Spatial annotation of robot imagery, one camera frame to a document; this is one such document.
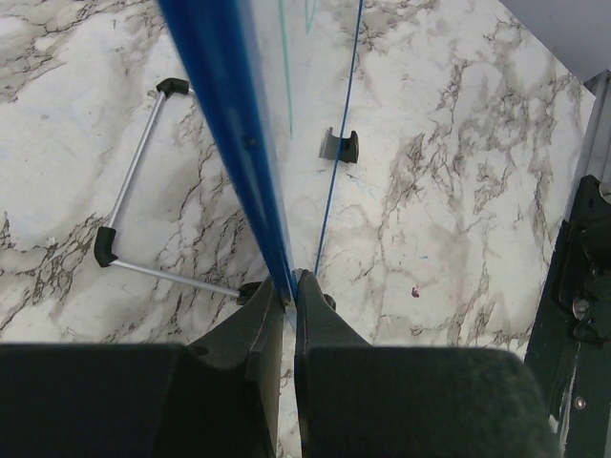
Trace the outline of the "blue framed whiteboard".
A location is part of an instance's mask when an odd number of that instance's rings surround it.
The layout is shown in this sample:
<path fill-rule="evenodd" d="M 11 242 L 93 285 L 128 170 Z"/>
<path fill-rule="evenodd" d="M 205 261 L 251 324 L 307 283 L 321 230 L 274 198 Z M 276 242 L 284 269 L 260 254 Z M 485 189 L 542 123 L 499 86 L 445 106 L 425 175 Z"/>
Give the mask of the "blue framed whiteboard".
<path fill-rule="evenodd" d="M 356 150 L 348 107 L 363 5 L 359 1 L 164 1 L 187 78 L 168 78 L 96 234 L 102 267 L 164 105 L 199 102 L 260 253 L 285 302 L 297 298 L 295 250 L 319 258 L 339 156 Z"/>

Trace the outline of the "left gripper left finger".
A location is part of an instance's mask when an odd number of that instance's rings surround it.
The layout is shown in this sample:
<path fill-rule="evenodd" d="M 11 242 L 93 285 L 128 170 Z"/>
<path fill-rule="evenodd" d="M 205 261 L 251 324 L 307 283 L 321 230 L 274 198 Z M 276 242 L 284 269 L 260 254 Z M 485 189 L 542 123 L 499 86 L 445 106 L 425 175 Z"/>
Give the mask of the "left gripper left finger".
<path fill-rule="evenodd" d="M 181 343 L 7 343 L 5 457 L 272 457 L 284 311 L 271 281 Z"/>

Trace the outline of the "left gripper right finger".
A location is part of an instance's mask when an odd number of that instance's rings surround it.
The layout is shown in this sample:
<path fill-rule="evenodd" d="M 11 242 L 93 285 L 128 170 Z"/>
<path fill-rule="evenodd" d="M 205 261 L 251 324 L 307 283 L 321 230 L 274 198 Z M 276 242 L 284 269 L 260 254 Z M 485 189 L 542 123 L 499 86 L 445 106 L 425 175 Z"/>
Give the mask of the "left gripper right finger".
<path fill-rule="evenodd" d="M 375 346 L 304 272 L 294 384 L 305 457 L 557 457 L 537 382 L 514 353 Z"/>

